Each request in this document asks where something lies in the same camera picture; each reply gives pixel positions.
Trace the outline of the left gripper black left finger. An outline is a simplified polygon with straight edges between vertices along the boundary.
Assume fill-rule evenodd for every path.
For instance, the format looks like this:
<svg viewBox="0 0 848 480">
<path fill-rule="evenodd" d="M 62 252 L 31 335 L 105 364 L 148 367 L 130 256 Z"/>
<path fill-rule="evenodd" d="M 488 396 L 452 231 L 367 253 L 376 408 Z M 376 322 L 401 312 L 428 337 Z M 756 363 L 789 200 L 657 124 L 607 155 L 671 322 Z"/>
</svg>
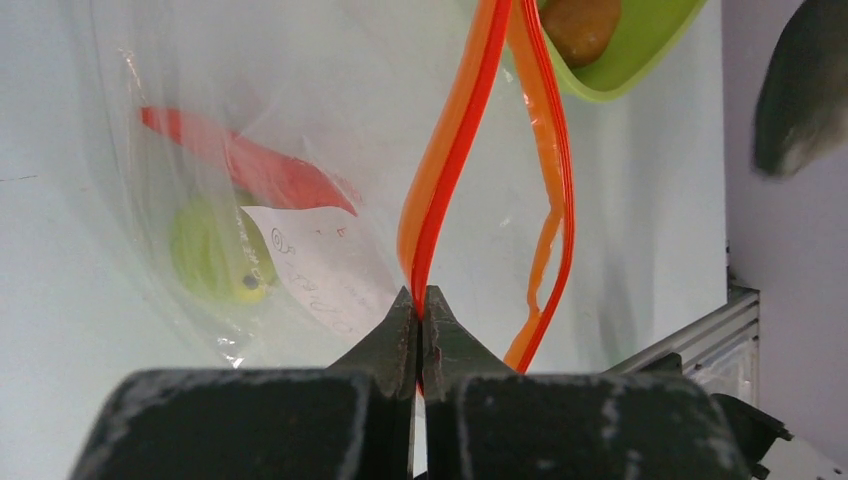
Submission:
<svg viewBox="0 0 848 480">
<path fill-rule="evenodd" d="M 409 479 L 419 327 L 407 290 L 325 368 L 152 369 L 104 402 L 74 479 Z"/>
</svg>

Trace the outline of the green pear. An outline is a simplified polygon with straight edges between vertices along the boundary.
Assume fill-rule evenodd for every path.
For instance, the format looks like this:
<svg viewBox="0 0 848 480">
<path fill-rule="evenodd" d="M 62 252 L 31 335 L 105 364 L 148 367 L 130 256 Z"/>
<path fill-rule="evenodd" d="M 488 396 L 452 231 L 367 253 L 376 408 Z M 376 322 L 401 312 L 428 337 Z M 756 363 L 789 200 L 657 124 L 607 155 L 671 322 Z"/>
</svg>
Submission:
<svg viewBox="0 0 848 480">
<path fill-rule="evenodd" d="M 255 199 L 196 196 L 177 211 L 170 228 L 170 255 L 177 279 L 207 301 L 255 304 L 278 280 L 256 223 L 243 211 Z"/>
</svg>

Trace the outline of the dark grey fish toy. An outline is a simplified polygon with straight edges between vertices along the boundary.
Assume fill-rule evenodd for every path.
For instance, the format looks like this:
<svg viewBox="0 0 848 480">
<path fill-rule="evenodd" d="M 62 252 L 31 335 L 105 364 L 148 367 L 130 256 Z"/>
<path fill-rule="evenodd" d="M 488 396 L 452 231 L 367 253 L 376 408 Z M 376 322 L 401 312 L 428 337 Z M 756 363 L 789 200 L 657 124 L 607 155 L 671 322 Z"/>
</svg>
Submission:
<svg viewBox="0 0 848 480">
<path fill-rule="evenodd" d="M 804 1 L 783 28 L 753 122 L 753 168 L 788 178 L 847 143 L 847 2 Z"/>
</svg>

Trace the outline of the clear zip bag orange zipper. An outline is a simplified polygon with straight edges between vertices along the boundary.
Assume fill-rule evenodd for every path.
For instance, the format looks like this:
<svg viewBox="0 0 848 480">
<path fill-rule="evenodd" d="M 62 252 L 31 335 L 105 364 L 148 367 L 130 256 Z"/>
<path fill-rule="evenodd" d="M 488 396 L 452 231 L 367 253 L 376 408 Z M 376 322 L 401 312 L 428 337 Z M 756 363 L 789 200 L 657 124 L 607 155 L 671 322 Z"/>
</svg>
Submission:
<svg viewBox="0 0 848 480">
<path fill-rule="evenodd" d="M 407 289 L 525 372 L 564 293 L 567 124 L 533 1 L 64 1 L 99 240 L 230 367 L 326 364 Z"/>
</svg>

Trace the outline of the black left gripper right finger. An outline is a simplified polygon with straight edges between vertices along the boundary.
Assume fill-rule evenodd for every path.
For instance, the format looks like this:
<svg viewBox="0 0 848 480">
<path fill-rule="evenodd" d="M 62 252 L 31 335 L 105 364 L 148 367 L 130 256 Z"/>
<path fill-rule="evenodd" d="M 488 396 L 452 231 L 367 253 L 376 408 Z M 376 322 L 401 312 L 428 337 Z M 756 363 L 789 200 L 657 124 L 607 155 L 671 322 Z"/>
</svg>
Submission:
<svg viewBox="0 0 848 480">
<path fill-rule="evenodd" d="M 421 321 L 429 479 L 747 479 L 717 401 L 679 354 L 603 373 L 521 375 L 442 291 Z"/>
</svg>

